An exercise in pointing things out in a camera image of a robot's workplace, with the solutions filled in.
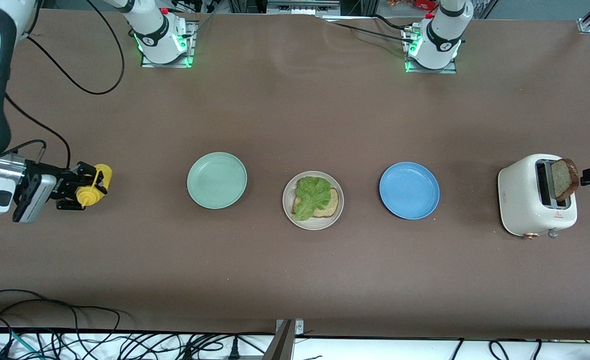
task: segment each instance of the toast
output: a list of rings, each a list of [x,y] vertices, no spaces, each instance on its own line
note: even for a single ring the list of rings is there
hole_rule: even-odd
[[[299,196],[295,196],[295,202],[293,203],[293,208],[291,210],[293,215],[295,215],[295,207],[297,207],[297,204],[299,204],[300,202],[302,202],[302,198],[300,198]],[[315,212],[313,213],[313,218],[332,217],[336,213],[338,205],[339,193],[337,193],[337,190],[333,188],[331,189],[331,200],[328,202],[328,205],[326,205],[326,208],[323,210],[315,209]]]
[[[579,173],[571,159],[560,159],[550,166],[557,201],[564,201],[579,187]]]

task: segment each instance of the yellow object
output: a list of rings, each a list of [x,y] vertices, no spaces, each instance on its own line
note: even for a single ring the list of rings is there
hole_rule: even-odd
[[[95,166],[97,169],[97,173],[93,179],[93,184],[88,186],[83,186],[77,189],[75,195],[77,196],[77,201],[81,204],[82,207],[90,207],[91,205],[96,204],[98,201],[102,200],[105,196],[103,192],[97,189],[97,176],[99,172],[103,174],[103,180],[101,180],[101,184],[103,187],[108,190],[108,185],[111,183],[111,178],[113,177],[113,170],[107,164],[97,164]]]

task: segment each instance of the brown table surface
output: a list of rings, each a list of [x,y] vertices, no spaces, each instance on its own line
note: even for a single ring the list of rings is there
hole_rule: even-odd
[[[526,155],[590,167],[590,35],[574,22],[473,21],[457,75],[432,75],[405,73],[394,40],[306,15],[216,14],[193,68],[140,68],[121,14],[107,16],[126,55],[109,95],[79,91],[28,41],[16,48],[12,98],[68,139],[74,163],[114,177],[84,212],[0,216],[0,289],[125,310],[131,330],[274,331],[298,317],[316,335],[590,338],[590,187],[557,239],[509,235],[496,199],[498,171]],[[35,35],[91,89],[119,73],[93,12],[43,11]],[[14,144],[46,139],[44,162],[64,164],[55,137],[6,113]],[[190,166],[214,151],[248,172],[221,210],[186,191]],[[402,161],[439,181],[425,219],[397,218],[379,198],[383,171]],[[282,210],[286,183],[309,170],[345,194],[321,231]],[[16,313],[18,325],[73,326],[66,310]],[[82,326],[112,321],[93,313]]]

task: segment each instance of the blue plate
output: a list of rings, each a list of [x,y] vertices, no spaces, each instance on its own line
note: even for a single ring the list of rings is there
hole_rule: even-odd
[[[440,187],[427,168],[415,162],[398,162],[381,176],[379,196],[391,213],[418,220],[437,208]]]

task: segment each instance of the lettuce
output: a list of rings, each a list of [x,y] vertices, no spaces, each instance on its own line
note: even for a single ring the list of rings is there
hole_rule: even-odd
[[[301,202],[295,207],[293,220],[308,220],[316,209],[326,209],[331,201],[331,188],[331,183],[325,178],[314,176],[300,178],[295,194],[299,196]]]

